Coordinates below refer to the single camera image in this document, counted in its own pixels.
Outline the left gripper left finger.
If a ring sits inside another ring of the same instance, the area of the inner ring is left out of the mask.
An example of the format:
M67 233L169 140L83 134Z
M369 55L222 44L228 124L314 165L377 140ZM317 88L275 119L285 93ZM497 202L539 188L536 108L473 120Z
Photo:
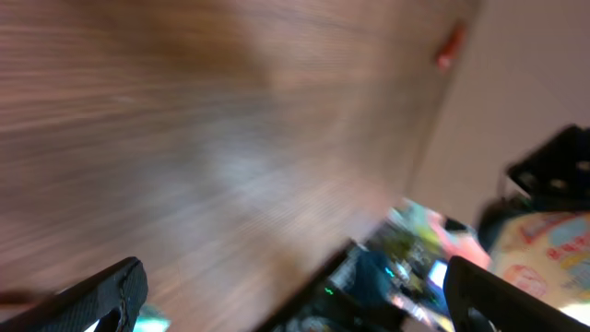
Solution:
M2 332L129 332L148 296L143 263L129 256L1 324Z

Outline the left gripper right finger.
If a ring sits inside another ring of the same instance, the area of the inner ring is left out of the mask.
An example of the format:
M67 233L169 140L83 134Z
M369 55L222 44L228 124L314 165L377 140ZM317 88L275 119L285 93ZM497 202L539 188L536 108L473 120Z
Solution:
M587 332L589 326L517 289L461 256L448 264L444 297L456 331L474 331L476 311L500 331Z

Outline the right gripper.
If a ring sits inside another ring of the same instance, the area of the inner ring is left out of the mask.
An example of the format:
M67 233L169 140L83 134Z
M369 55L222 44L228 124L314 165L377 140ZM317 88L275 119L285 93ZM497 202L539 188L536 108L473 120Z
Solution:
M589 129L570 124L506 167L497 196L479 217L478 241L490 249L504 226L518 216L588 210Z

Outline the cream snack pouch blue seal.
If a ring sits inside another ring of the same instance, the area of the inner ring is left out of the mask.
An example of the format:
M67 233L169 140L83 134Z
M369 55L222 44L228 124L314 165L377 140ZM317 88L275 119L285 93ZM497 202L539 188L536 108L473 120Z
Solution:
M587 212L537 212L508 219L490 258L491 273L589 324Z

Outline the red candy bar wrapper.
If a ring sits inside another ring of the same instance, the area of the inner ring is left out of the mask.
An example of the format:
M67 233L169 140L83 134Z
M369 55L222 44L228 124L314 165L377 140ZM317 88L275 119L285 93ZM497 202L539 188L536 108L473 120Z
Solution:
M435 64L439 70L446 71L452 66L465 39L466 25L463 22L457 22L435 55Z

